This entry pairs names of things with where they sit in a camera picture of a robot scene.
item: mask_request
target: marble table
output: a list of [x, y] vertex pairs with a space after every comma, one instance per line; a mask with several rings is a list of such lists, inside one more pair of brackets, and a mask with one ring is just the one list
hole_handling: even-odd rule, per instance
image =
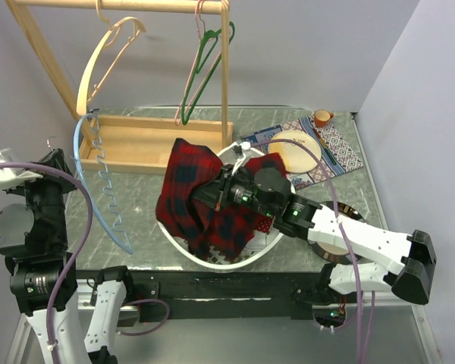
[[[151, 116], [172, 118], [173, 108], [131, 108], [102, 110], [105, 114]], [[311, 111], [292, 108], [230, 108], [229, 120], [234, 122], [234, 139], [312, 114]], [[221, 120], [219, 108], [198, 108], [192, 119]], [[331, 121], [354, 150], [362, 155], [356, 125], [350, 113], [336, 113]], [[89, 190], [106, 219], [108, 197], [102, 194], [105, 181], [97, 172], [87, 171]], [[114, 265], [142, 270], [205, 271], [178, 252], [161, 232], [155, 219], [155, 205], [160, 194], [163, 176], [149, 174], [113, 173], [111, 179], [118, 198], [119, 210], [124, 219], [124, 228], [130, 235], [134, 254], [118, 248], [103, 231], [97, 220], [82, 253], [77, 260], [77, 269], [99, 270]], [[375, 194], [366, 167], [333, 179], [338, 199], [358, 210], [369, 224], [384, 227]], [[316, 184], [298, 191], [298, 194], [315, 201], [330, 199], [328, 185]], [[75, 191], [67, 202], [67, 232], [71, 250], [76, 249], [83, 233], [86, 205], [80, 193]], [[318, 272], [326, 261], [317, 256], [306, 241], [283, 237], [269, 253], [260, 260], [239, 271], [253, 272]]]

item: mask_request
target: beige plate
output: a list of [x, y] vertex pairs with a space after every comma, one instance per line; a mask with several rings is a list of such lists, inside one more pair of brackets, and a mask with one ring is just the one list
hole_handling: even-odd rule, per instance
[[[322, 151], [319, 142], [310, 135], [298, 130], [286, 130], [273, 136], [272, 140], [289, 139], [302, 143], [310, 152], [320, 159]], [[303, 149], [289, 143], [272, 143], [268, 145], [270, 153], [279, 153], [285, 168], [290, 173], [303, 173], [311, 171], [317, 166], [317, 162]]]

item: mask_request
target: white basket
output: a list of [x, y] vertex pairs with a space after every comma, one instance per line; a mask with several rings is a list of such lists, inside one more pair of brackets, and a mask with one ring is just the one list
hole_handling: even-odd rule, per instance
[[[236, 153], [232, 150], [233, 145], [224, 148], [218, 153], [218, 157], [223, 161], [223, 163], [231, 163], [234, 164], [237, 160]], [[264, 155], [258, 149], [251, 148], [250, 150], [245, 151], [246, 153], [246, 160], [243, 164], [246, 164], [250, 158], [259, 157]], [[216, 272], [229, 272], [235, 271], [239, 268], [246, 267], [247, 265], [255, 262], [256, 260], [260, 259], [264, 256], [267, 252], [269, 252], [273, 247], [280, 241], [283, 237], [283, 234], [278, 231], [278, 229], [271, 228], [268, 234], [264, 234], [260, 231], [253, 231], [254, 238], [251, 239], [248, 244], [244, 247], [241, 254], [234, 260], [234, 262], [229, 262], [226, 260], [223, 255], [217, 251], [215, 248], [211, 246], [209, 257], [206, 261], [201, 260], [194, 256], [193, 254], [189, 253], [187, 242], [183, 239], [178, 237], [172, 237], [165, 226], [159, 222], [158, 225], [160, 229], [167, 237], [168, 241], [172, 243], [175, 248], [181, 252], [184, 256], [188, 259], [192, 260], [193, 262], [201, 265], [204, 268], [207, 268], [211, 271]]]

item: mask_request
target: plaid shirt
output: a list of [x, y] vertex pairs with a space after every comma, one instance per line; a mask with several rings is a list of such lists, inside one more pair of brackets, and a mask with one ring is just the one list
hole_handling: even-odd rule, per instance
[[[215, 212], [190, 198], [196, 187], [219, 175], [222, 165], [221, 159], [207, 146], [176, 139], [155, 213], [170, 235], [187, 241], [189, 251], [195, 256], [206, 259], [209, 247], [214, 246], [232, 261], [266, 217], [239, 205]], [[251, 158], [245, 168], [252, 176], [261, 168], [277, 168], [286, 174], [279, 154]]]

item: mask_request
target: patterned placemat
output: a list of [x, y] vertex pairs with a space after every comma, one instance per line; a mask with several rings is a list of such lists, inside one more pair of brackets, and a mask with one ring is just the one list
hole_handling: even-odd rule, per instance
[[[329, 151], [337, 161], [337, 164], [334, 164], [330, 160], [327, 152], [324, 150], [312, 128], [315, 128], [325, 141]], [[313, 124], [313, 119], [308, 116], [295, 121], [288, 121], [282, 125], [275, 125], [267, 129], [256, 131], [255, 133], [244, 136], [241, 139], [243, 141], [249, 141], [252, 144], [260, 143], [270, 140], [274, 135], [284, 130], [302, 131], [317, 140], [322, 150], [322, 164], [329, 170], [331, 177], [340, 176], [341, 174], [354, 171], [364, 165], [362, 163], [362, 159], [354, 152], [349, 143], [341, 136], [334, 125], [329, 123], [324, 127], [316, 127]], [[268, 153], [268, 146], [262, 146], [259, 150], [264, 153]], [[320, 170], [320, 167], [316, 167], [307, 173], [289, 174], [288, 177], [290, 178], [291, 183], [295, 186], [296, 190], [312, 186], [313, 184], [317, 184], [318, 182], [325, 180], [325, 176]]]

